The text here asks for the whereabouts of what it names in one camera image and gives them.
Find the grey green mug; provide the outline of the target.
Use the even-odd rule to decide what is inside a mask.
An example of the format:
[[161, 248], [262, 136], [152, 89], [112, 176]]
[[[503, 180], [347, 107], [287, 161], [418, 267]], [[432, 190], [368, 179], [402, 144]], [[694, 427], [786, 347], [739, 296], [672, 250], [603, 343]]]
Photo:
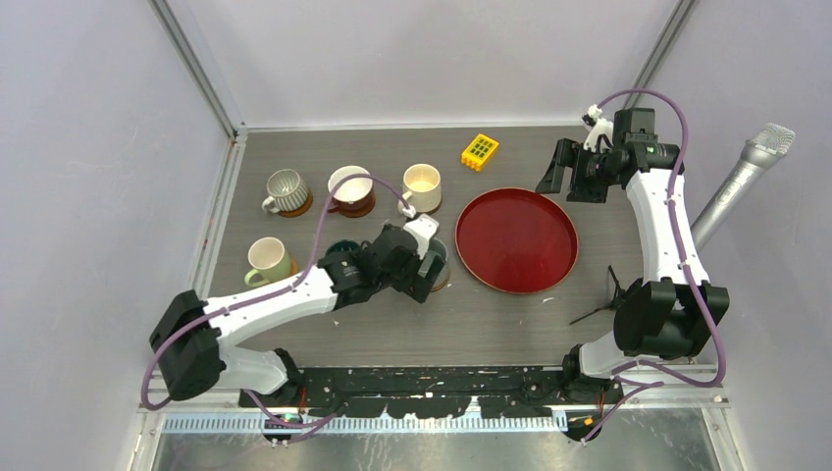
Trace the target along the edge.
[[439, 258], [444, 263], [444, 265], [442, 267], [442, 270], [440, 271], [436, 281], [443, 280], [445, 277], [450, 278], [450, 266], [449, 266], [449, 262], [448, 262], [449, 256], [448, 256], [447, 246], [444, 244], [443, 241], [441, 241], [439, 238], [435, 237], [431, 240], [430, 247], [439, 256]]

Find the cream mug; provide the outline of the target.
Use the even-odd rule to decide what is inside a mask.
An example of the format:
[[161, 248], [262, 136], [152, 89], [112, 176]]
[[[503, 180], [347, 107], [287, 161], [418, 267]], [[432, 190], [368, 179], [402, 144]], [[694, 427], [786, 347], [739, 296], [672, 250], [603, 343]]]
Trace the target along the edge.
[[402, 196], [417, 213], [434, 208], [442, 199], [442, 178], [437, 168], [429, 164], [414, 164], [403, 174]]

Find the yellow toy brick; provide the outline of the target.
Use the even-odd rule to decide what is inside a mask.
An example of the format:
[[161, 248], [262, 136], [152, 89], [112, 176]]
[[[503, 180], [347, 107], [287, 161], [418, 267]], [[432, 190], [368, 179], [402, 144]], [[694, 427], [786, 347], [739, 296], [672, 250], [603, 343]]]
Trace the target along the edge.
[[498, 141], [479, 133], [462, 151], [460, 162], [475, 172], [481, 172], [496, 154], [498, 148]]

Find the dark green cup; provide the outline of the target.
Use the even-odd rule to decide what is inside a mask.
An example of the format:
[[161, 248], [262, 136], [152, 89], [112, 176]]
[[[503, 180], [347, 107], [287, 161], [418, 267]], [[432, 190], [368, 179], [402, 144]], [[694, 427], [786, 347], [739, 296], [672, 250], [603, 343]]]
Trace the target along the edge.
[[341, 239], [332, 245], [330, 245], [327, 249], [325, 254], [327, 256], [334, 254], [334, 253], [346, 253], [346, 252], [355, 252], [360, 249], [360, 244], [352, 239]]

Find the red round tray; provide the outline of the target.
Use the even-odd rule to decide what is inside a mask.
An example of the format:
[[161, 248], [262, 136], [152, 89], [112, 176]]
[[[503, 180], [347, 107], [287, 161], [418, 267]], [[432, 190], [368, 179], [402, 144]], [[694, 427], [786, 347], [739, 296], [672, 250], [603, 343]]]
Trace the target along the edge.
[[454, 243], [472, 276], [512, 294], [560, 284], [579, 254], [578, 232], [566, 211], [518, 187], [492, 189], [471, 200], [457, 219]]

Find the white bowl cup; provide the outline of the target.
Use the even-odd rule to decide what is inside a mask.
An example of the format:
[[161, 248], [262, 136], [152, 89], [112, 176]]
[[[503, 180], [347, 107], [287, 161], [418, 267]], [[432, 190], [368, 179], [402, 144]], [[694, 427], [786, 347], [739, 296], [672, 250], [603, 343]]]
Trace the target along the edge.
[[340, 201], [347, 208], [357, 208], [362, 205], [361, 200], [375, 195], [374, 181], [369, 178], [354, 178], [353, 175], [369, 175], [369, 171], [363, 167], [348, 165], [335, 170], [328, 180], [328, 190], [332, 194], [329, 202], [328, 212], [334, 206], [334, 200]]

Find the pale green cup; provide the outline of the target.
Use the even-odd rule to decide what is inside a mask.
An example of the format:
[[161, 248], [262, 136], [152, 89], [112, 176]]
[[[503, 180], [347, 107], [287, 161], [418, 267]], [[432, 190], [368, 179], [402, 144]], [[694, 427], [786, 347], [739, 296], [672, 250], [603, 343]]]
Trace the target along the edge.
[[272, 236], [261, 237], [251, 244], [247, 252], [251, 267], [243, 282], [250, 288], [259, 288], [291, 276], [290, 261], [284, 243]]

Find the grey ribbed cup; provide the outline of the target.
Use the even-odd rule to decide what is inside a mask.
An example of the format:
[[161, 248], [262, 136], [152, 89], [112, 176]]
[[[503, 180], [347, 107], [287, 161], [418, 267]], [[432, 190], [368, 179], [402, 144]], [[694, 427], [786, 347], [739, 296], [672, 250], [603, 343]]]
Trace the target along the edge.
[[278, 214], [300, 207], [310, 191], [307, 183], [295, 170], [281, 169], [266, 181], [267, 196], [261, 203], [266, 213]]

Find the dark ringed wooden coaster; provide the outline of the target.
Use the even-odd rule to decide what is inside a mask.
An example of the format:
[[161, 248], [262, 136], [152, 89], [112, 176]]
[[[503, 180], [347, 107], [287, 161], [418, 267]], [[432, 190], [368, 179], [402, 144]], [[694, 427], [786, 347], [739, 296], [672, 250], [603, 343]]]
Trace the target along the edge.
[[449, 277], [445, 277], [443, 280], [436, 281], [434, 283], [433, 287], [431, 288], [431, 292], [436, 292], [436, 291], [439, 291], [439, 290], [445, 288], [447, 286], [448, 282], [449, 282]]

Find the silver microphone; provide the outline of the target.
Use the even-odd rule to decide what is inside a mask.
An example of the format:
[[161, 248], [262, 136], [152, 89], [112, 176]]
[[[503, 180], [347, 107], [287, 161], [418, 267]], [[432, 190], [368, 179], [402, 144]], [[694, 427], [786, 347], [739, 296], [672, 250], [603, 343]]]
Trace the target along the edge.
[[786, 157], [795, 137], [794, 131], [769, 123], [746, 141], [732, 171], [691, 225], [697, 252], [702, 251], [753, 185]]

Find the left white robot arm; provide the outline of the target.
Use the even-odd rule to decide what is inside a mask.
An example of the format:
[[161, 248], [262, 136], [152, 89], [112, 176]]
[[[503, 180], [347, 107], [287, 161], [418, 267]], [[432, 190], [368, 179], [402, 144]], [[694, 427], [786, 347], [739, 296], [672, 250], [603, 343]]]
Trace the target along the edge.
[[150, 335], [155, 361], [150, 369], [161, 373], [172, 401], [218, 387], [291, 405], [301, 382], [289, 356], [242, 343], [300, 318], [364, 303], [386, 288], [424, 302], [445, 265], [430, 251], [439, 226], [427, 215], [401, 227], [386, 224], [357, 250], [331, 253], [293, 277], [249, 291], [207, 299], [183, 291]]

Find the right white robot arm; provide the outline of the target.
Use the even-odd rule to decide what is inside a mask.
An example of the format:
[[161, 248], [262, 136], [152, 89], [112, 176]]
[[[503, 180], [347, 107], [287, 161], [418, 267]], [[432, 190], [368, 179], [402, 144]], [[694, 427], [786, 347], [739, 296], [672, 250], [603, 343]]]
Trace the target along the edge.
[[564, 357], [560, 389], [578, 403], [632, 366], [698, 355], [730, 304], [727, 289], [711, 283], [697, 254], [681, 150], [659, 142], [654, 111], [624, 109], [609, 120], [593, 105], [583, 121], [590, 130], [585, 141], [559, 139], [535, 191], [558, 193], [566, 169], [571, 202], [603, 203], [620, 186], [636, 216], [644, 274], [614, 298], [612, 331]]

